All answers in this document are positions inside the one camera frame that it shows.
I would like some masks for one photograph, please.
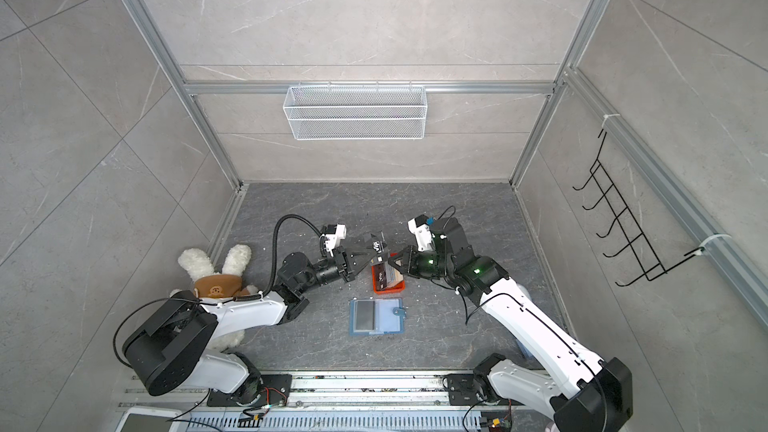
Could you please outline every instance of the black wire rack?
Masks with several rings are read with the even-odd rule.
[[[606,168],[603,167],[602,162],[600,162],[600,153],[603,151],[603,144],[605,144],[605,137],[606,137],[605,129],[600,130],[600,134],[598,135],[598,139],[602,138],[602,140],[600,141],[600,149],[598,149],[598,156],[595,157],[594,162],[592,162],[592,165],[589,168],[589,171],[590,171],[589,178],[587,179],[587,181],[581,187],[573,187],[573,190],[583,190],[584,187],[586,187],[590,182],[594,182],[598,186],[598,188],[600,189],[600,192],[602,193],[602,195],[600,196],[598,201],[595,202],[594,205],[592,205],[591,207],[584,207],[584,206],[581,206],[581,207],[584,210],[592,210],[593,208],[597,207],[600,202],[605,200],[605,202],[608,204],[608,206],[610,208],[610,212],[614,216],[614,219],[610,223],[610,227],[608,228],[608,232],[606,232],[604,235],[600,235],[600,234],[597,234],[597,233],[595,233],[595,235],[597,235],[600,238],[606,238],[614,230],[614,226],[616,226],[616,224],[618,224],[619,225],[619,229],[621,230],[621,233],[624,235],[624,238],[627,240],[627,245],[625,245],[621,249],[619,249],[618,252],[616,252],[615,254],[610,254],[610,255],[603,253],[603,256],[608,257],[608,258],[616,257],[617,255],[621,254],[623,251],[625,251],[628,248],[629,250],[632,251],[632,254],[634,255],[635,259],[637,259],[638,265],[640,266],[640,270],[643,271],[639,276],[637,276],[636,278],[632,279],[628,283],[620,284],[620,283],[616,282],[616,285],[618,285],[619,287],[627,287],[628,285],[632,285],[633,283],[636,283],[637,281],[639,281],[643,277],[645,277],[646,280],[648,280],[648,282],[652,282],[652,281],[656,280],[657,278],[661,277],[662,275],[668,273],[673,268],[676,268],[678,265],[685,264],[686,262],[688,262],[692,258],[696,257],[697,256],[696,252],[703,251],[704,247],[696,247],[694,250],[686,252],[684,254],[684,258],[681,261],[679,261],[677,264],[672,265],[671,267],[665,267],[664,264],[661,263],[661,260],[659,259],[658,254],[654,250],[653,244],[651,244],[650,241],[648,240],[648,236],[645,235],[645,231],[640,226],[638,220],[635,218],[634,213],[632,213],[632,209],[627,204],[627,201],[624,200],[624,196],[621,194],[621,191],[618,189],[618,187],[616,187],[616,183],[610,177],[610,174],[608,173],[608,170],[606,170]],[[598,170],[602,170],[602,172],[608,178],[608,181],[609,181],[610,185],[607,188],[604,188],[600,184],[600,181],[597,179],[597,177],[595,177],[595,174],[598,172]],[[621,200],[621,205],[622,205],[621,207],[614,207],[614,205],[610,203],[610,200],[608,199],[608,193],[610,192],[611,189],[615,190],[617,195],[619,196],[619,199]],[[634,238],[629,238],[629,235],[627,234],[627,229],[621,224],[620,217],[622,215],[625,215],[625,214],[629,214],[629,216],[631,217],[632,221],[634,221],[634,224],[637,226],[638,230],[640,231],[640,233],[637,234]],[[656,262],[653,263],[653,264],[650,264],[651,266],[648,267],[648,268],[646,268],[645,265],[643,265],[643,262],[640,260],[640,257],[638,256],[638,251],[635,250],[635,247],[642,243],[642,242],[638,242],[638,241],[645,241],[645,243],[648,244],[648,248],[650,249],[650,251],[654,255],[654,259],[655,259]],[[651,276],[650,273],[653,272],[653,271],[656,271],[657,269],[660,269],[661,272],[658,272],[655,275]]]

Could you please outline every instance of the white plush leg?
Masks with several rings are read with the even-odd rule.
[[[214,273],[214,265],[205,252],[198,248],[188,248],[179,255],[179,265],[187,271],[192,282]]]
[[[230,332],[220,337],[216,337],[215,339],[211,339],[210,342],[208,342],[206,349],[221,352],[223,350],[227,350],[228,348],[237,347],[240,345],[240,342],[243,341],[244,337],[245,331]]]
[[[250,262],[250,247],[245,244],[235,245],[226,254],[221,273],[243,277],[243,271],[248,262]]]

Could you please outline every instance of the white zip tie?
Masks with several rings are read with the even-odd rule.
[[[696,252],[694,252],[694,255],[702,255],[702,254],[704,254],[704,250],[703,250],[703,249],[704,249],[704,246],[705,246],[705,245],[706,245],[706,244],[707,244],[709,241],[711,241],[711,240],[714,240],[714,239],[716,239],[716,238],[718,238],[718,237],[728,237],[728,238],[732,238],[732,237],[731,237],[730,235],[728,235],[728,234],[714,234],[714,235],[710,235],[710,236],[709,236],[709,237],[707,237],[705,240],[703,240],[701,244],[699,244],[699,250],[697,250]]]
[[[606,121],[606,120],[608,120],[608,118],[609,118],[609,117],[618,117],[618,116],[620,116],[620,115],[621,115],[621,114],[605,114],[605,115],[603,116],[603,123],[602,123],[602,124],[600,124],[600,128],[601,128],[601,129],[605,129],[605,121]]]

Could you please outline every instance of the mesh basket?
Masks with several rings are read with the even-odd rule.
[[[297,140],[421,139],[422,86],[294,86],[283,110]]]

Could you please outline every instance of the plush bunny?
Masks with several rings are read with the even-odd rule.
[[[194,281],[192,292],[199,298],[229,298],[257,294],[259,290],[248,285],[243,287],[243,271],[250,262],[250,247],[235,245],[226,254],[221,273],[214,270],[208,255],[198,248],[188,248],[179,256],[179,265]],[[206,348],[221,352],[237,346],[245,337],[245,331],[235,331],[208,342]]]

